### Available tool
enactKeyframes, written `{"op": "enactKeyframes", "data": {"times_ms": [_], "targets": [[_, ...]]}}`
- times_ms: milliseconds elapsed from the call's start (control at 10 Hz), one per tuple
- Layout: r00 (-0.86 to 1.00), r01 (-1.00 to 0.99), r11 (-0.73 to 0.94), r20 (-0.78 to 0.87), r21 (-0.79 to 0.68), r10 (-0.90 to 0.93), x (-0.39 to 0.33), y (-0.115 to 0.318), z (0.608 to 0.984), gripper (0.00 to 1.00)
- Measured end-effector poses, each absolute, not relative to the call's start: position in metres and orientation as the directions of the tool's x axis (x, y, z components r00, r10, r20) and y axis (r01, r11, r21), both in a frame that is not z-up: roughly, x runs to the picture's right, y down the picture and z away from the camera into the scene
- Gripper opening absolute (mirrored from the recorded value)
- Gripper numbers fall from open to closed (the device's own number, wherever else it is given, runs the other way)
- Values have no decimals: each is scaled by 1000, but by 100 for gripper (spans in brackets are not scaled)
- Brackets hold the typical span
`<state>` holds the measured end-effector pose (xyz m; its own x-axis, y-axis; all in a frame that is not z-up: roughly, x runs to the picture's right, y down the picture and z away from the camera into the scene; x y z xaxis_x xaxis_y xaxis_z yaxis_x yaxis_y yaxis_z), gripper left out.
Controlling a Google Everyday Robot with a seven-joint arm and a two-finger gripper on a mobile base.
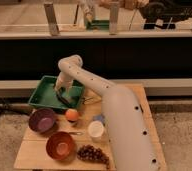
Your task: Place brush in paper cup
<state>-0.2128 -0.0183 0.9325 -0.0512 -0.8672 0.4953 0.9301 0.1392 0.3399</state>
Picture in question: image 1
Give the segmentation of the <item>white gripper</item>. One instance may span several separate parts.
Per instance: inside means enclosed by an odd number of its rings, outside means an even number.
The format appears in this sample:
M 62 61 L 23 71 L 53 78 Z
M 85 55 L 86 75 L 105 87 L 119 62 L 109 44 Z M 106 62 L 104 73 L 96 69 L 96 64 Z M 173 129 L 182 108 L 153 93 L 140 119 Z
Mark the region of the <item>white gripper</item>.
M 64 72 L 61 72 L 57 77 L 54 90 L 59 91 L 61 87 L 64 87 L 66 90 L 69 90 L 71 85 L 72 77 Z

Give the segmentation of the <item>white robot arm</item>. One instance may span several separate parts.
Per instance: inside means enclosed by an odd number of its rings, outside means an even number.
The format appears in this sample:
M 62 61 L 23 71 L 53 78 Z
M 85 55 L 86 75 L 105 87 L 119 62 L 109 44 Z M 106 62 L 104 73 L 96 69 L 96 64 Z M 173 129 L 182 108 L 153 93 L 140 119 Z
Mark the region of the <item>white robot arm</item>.
M 135 93 L 82 66 L 79 55 L 60 59 L 55 90 L 69 89 L 77 80 L 102 97 L 102 113 L 117 171 L 158 171 L 158 159 Z

